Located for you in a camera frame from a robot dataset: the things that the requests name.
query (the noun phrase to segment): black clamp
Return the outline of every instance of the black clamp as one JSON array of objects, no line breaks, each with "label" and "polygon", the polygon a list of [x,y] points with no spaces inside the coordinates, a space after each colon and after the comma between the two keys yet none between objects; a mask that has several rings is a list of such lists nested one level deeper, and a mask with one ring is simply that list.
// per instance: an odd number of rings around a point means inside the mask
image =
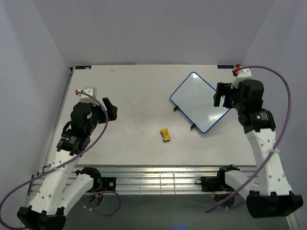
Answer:
[{"label": "black clamp", "polygon": [[196,180],[195,184],[201,185],[202,192],[221,192],[231,188],[225,183],[225,172],[240,169],[232,164],[229,166],[220,167],[219,171],[217,172],[217,176],[202,176],[200,179]]},{"label": "black clamp", "polygon": [[[106,112],[107,112],[109,121],[115,121],[117,119],[117,107],[112,105],[112,103],[107,97],[104,97],[102,101],[106,106]],[[106,122],[105,112],[103,112],[100,107],[98,109],[99,109],[99,117],[100,117],[99,123],[104,124]]]},{"label": "black clamp", "polygon": [[101,191],[116,191],[116,177],[101,177],[98,169],[92,167],[85,167],[84,169],[77,170],[76,174],[86,174],[94,179],[93,187],[88,191],[101,192]]},{"label": "black clamp", "polygon": [[193,124],[191,125],[190,129],[193,129],[193,128],[195,128],[195,127],[196,127],[196,124],[193,123]]},{"label": "black clamp", "polygon": [[178,109],[179,109],[179,106],[176,105],[176,106],[174,107],[174,112],[177,111]]}]

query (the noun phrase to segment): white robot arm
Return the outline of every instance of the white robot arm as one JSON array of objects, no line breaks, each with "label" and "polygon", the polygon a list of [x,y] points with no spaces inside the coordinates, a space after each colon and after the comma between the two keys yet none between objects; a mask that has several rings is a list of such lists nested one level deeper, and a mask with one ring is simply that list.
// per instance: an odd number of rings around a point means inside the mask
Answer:
[{"label": "white robot arm", "polygon": [[[96,89],[86,87],[84,93],[96,98]],[[100,172],[91,167],[85,167],[76,172],[77,178],[65,190],[65,185],[80,157],[70,163],[83,152],[90,143],[90,135],[99,123],[106,122],[106,115],[100,106],[88,96],[80,95],[71,113],[71,121],[68,122],[62,132],[57,145],[57,152],[51,165],[54,172],[46,176],[42,186],[28,207],[21,207],[17,217],[22,223],[32,230],[61,230],[64,227],[66,216],[78,200],[90,190],[99,191],[101,183]],[[107,108],[108,120],[116,120],[117,108],[108,98],[103,98]]]},{"label": "white robot arm", "polygon": [[[249,69],[241,69],[233,83],[218,83],[214,106],[219,106],[224,96],[224,107],[235,108],[238,120],[249,140],[257,168],[267,161],[258,173],[259,182],[245,185],[239,194],[246,200],[250,215],[254,218],[288,216],[303,205],[301,195],[294,195],[279,158],[274,149],[275,122],[270,111],[262,108],[263,84],[251,79]],[[213,178],[220,187],[240,188],[248,178],[232,165],[221,167]]]}]

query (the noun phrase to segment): metal frame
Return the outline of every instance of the metal frame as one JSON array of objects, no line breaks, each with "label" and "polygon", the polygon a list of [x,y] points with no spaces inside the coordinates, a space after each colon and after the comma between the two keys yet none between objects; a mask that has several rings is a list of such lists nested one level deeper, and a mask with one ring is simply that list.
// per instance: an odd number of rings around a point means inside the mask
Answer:
[{"label": "metal frame", "polygon": [[[201,176],[216,176],[219,166],[189,167],[138,167],[138,166],[96,166],[103,177],[116,177],[116,191],[120,195],[178,195],[178,194],[223,194],[224,192],[202,192],[195,181]],[[83,169],[77,166],[74,171]],[[251,176],[256,167],[242,166],[241,171]],[[77,175],[72,173],[66,187]],[[44,178],[33,182],[29,194],[36,194]]]},{"label": "metal frame", "polygon": [[65,87],[65,92],[63,94],[62,101],[60,103],[61,105],[60,105],[60,109],[59,109],[59,114],[57,116],[56,123],[54,125],[53,130],[52,130],[51,137],[48,140],[49,144],[48,144],[46,150],[44,151],[44,157],[43,157],[43,159],[41,161],[41,164],[40,164],[40,167],[38,169],[39,173],[42,173],[44,168],[45,168],[45,166],[47,165],[48,158],[50,156],[50,151],[51,151],[51,148],[52,148],[52,143],[54,141],[55,133],[56,133],[56,130],[57,130],[58,125],[59,125],[59,120],[61,118],[61,114],[62,114],[62,111],[63,111],[63,108],[64,108],[65,100],[66,100],[66,97],[67,97],[67,94],[68,94],[68,89],[69,89],[69,86],[71,84],[71,77],[73,75],[74,70],[75,70],[75,67],[71,67],[70,68],[70,74],[69,74],[69,77],[68,77],[68,80],[67,80],[67,84],[66,84],[66,87]]}]

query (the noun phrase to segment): white wall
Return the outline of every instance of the white wall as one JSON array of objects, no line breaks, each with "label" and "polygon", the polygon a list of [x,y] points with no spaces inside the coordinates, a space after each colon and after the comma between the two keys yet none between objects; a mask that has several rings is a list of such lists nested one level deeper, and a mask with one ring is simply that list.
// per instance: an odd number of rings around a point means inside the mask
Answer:
[{"label": "white wall", "polygon": [[274,0],[33,0],[69,66],[240,63]]},{"label": "white wall", "polygon": [[[287,79],[292,94],[292,113],[280,143],[280,156],[287,179],[295,194],[307,201],[307,2],[276,0],[249,48],[243,65],[272,67]],[[263,70],[253,70],[263,81],[264,107],[273,112],[280,132],[286,113],[287,96],[283,83]],[[307,206],[295,216],[301,229],[307,228]]]},{"label": "white wall", "polygon": [[[0,199],[36,174],[68,76],[32,1],[0,0]],[[27,189],[13,194],[1,212],[16,227]]]}]

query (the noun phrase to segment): blue whiteboard frame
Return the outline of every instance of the blue whiteboard frame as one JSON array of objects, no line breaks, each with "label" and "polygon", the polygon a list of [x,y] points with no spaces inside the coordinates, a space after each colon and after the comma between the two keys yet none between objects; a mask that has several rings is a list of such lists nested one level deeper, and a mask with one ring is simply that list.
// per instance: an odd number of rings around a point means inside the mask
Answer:
[{"label": "blue whiteboard frame", "polygon": [[[177,105],[173,100],[172,100],[172,96],[174,95],[174,93],[176,93],[176,91],[182,86],[182,84],[189,78],[189,76],[191,74],[196,74],[197,76],[199,76],[205,83],[207,83],[214,91],[216,91],[216,89],[211,85],[209,84],[204,78],[202,78],[198,73],[196,72],[191,72],[185,79],[184,81],[178,86],[178,88],[172,93],[172,95],[169,97],[169,99],[171,100],[171,102],[174,104],[174,105]],[[181,108],[179,107],[179,110],[184,114],[184,116],[187,117],[187,119],[190,120],[190,122],[192,122],[193,124],[196,124],[195,122],[193,122],[182,110]],[[201,133],[207,133],[213,126],[215,126],[216,123],[218,123],[228,112],[229,110],[231,109],[228,109],[207,131],[203,132],[196,124],[196,128],[201,132]]]}]

